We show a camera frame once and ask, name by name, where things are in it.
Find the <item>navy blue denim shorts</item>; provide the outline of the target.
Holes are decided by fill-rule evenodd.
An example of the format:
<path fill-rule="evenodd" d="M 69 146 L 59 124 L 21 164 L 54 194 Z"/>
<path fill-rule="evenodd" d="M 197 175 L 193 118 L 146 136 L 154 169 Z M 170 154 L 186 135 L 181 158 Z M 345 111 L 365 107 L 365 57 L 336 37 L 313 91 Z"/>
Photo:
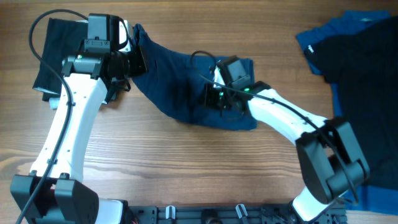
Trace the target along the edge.
<path fill-rule="evenodd" d="M 203 105 L 207 82 L 192 68 L 189 55 L 155 43 L 140 24 L 133 27 L 132 42 L 143 46 L 148 68 L 132 81 L 161 112 L 199 126 L 233 131 L 257 128 L 257 121 L 249 115 Z"/>

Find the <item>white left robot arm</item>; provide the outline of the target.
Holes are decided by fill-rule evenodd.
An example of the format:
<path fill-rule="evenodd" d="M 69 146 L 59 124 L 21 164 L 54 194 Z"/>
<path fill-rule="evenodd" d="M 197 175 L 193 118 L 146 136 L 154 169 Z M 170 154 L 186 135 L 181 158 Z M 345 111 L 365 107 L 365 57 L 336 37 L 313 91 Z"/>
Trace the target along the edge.
<path fill-rule="evenodd" d="M 62 93 L 45 144 L 27 175 L 15 175 L 11 195 L 17 222 L 128 223 L 125 200 L 100 198 L 83 184 L 90 133 L 101 105 L 118 83 L 147 71 L 141 46 L 130 51 L 88 49 L 68 56 L 59 78 Z"/>

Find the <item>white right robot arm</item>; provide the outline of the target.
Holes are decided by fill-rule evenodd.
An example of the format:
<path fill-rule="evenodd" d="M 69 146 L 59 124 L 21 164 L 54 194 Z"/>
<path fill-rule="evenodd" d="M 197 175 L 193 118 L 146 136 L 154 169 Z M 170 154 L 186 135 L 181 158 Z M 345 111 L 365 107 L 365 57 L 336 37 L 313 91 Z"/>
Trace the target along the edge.
<path fill-rule="evenodd" d="M 252 84 L 241 64 L 210 69 L 214 102 L 233 105 L 274 128 L 297 149 L 305 187 L 287 208 L 289 223 L 311 223 L 355 192 L 370 168 L 348 121 L 311 114 L 281 97 L 263 82 Z"/>

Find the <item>folded light blue garment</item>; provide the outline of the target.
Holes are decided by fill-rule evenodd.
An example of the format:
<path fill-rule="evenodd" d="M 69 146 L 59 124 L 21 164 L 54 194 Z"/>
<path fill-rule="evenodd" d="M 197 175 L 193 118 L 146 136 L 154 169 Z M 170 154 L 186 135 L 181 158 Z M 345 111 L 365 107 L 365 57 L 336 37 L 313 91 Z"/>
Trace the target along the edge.
<path fill-rule="evenodd" d="M 51 110 L 56 110 L 59 106 L 60 98 L 50 98 L 49 105 Z"/>

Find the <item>black mesh shirt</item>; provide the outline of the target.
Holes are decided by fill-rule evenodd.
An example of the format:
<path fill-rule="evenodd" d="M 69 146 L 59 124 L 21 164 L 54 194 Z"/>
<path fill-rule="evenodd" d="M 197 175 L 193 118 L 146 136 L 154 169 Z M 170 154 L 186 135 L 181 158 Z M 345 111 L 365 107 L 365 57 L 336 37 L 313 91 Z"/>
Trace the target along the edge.
<path fill-rule="evenodd" d="M 306 44 L 304 54 L 338 84 L 343 115 L 371 170 L 368 184 L 397 189 L 397 17 Z"/>

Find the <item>blue polo shirt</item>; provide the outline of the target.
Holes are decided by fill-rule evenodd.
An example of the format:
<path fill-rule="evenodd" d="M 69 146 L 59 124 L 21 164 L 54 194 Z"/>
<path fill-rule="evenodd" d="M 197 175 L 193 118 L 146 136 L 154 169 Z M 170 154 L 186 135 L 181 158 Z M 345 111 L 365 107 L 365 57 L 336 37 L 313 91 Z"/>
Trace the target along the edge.
<path fill-rule="evenodd" d="M 314 44 L 334 35 L 357 34 L 371 25 L 390 17 L 395 16 L 391 16 L 388 11 L 346 11 L 341 18 L 333 18 L 321 27 L 297 34 L 296 39 L 304 53 L 306 44 Z M 311 64 L 308 58 L 306 59 L 311 71 L 324 77 L 321 71 Z M 333 94 L 334 115 L 344 117 L 339 100 L 338 84 L 329 84 Z M 358 187 L 358 195 L 359 204 L 350 206 L 350 209 L 390 215 L 397 214 L 397 189 L 376 187 L 369 185 L 367 181 Z"/>

